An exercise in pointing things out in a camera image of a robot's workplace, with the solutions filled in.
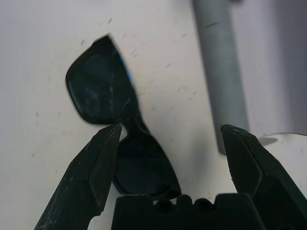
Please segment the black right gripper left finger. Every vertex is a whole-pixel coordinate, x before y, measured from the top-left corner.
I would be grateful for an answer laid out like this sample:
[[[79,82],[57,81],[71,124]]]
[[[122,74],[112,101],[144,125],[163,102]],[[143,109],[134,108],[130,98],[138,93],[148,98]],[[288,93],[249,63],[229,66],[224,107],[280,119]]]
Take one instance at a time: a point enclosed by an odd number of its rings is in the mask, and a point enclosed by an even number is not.
[[[121,125],[99,130],[71,161],[35,229],[86,230],[105,208]]]

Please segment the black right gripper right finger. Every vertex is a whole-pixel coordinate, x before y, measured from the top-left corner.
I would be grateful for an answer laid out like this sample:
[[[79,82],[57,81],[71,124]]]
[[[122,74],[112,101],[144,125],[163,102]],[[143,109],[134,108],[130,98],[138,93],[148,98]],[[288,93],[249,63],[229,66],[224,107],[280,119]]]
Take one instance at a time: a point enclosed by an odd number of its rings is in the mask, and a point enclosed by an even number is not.
[[[266,229],[305,230],[307,200],[281,163],[246,130],[220,131],[235,188],[251,196]]]

